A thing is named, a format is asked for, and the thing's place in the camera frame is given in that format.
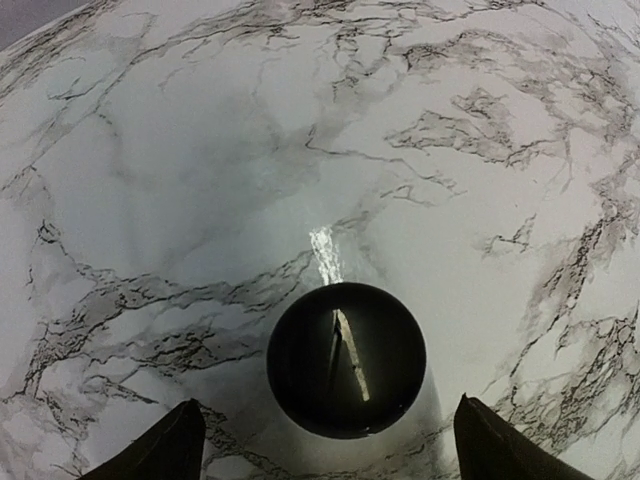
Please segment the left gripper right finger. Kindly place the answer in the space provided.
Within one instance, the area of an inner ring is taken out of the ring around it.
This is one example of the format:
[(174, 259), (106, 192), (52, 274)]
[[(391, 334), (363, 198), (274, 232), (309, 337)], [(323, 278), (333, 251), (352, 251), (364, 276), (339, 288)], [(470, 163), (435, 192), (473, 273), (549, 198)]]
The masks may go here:
[(453, 427), (463, 479), (590, 478), (534, 444), (476, 397), (461, 397)]

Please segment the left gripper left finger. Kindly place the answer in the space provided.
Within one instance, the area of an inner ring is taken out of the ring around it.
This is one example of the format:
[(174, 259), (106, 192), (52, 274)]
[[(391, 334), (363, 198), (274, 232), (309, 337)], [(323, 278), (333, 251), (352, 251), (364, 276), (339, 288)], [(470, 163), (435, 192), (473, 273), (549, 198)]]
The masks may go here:
[(195, 399), (183, 401), (85, 480), (198, 480), (206, 425)]

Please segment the black round charging case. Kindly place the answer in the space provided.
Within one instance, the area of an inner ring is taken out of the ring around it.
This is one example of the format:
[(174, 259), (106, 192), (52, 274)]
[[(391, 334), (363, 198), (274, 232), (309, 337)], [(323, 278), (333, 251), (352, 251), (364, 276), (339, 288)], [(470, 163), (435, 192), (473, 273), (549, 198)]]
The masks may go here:
[(412, 406), (427, 370), (412, 313), (390, 293), (341, 282), (310, 291), (282, 314), (266, 372), (284, 413), (332, 439), (385, 430)]

